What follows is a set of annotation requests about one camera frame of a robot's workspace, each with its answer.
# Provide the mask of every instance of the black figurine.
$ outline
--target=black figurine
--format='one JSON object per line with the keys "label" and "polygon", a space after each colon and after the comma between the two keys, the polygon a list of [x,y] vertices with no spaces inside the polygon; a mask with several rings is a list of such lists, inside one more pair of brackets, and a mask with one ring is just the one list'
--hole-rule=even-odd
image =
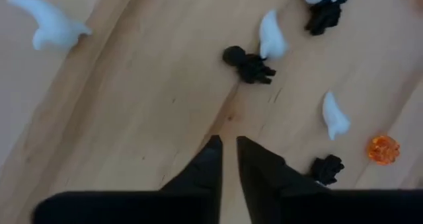
{"label": "black figurine", "polygon": [[256,81],[269,85],[272,80],[267,76],[275,76],[276,71],[263,63],[263,59],[254,54],[246,54],[239,46],[231,46],[223,51],[223,60],[235,66],[242,81],[253,84]]}
{"label": "black figurine", "polygon": [[311,178],[323,185],[334,184],[337,182],[335,178],[345,166],[342,160],[334,155],[329,155],[324,160],[317,158],[311,166]]}
{"label": "black figurine", "polygon": [[318,36],[325,33],[326,28],[338,25],[339,18],[341,17],[341,4],[347,0],[322,0],[310,7],[311,18],[305,26],[305,29],[313,36]]}

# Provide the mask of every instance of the orange crystal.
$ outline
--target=orange crystal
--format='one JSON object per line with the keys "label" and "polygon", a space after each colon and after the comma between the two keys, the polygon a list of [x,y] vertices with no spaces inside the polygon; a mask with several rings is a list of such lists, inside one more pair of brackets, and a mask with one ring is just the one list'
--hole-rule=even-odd
{"label": "orange crystal", "polygon": [[392,137],[379,135],[371,140],[367,148],[367,154],[378,165],[389,165],[394,163],[399,156],[399,147],[398,142]]}

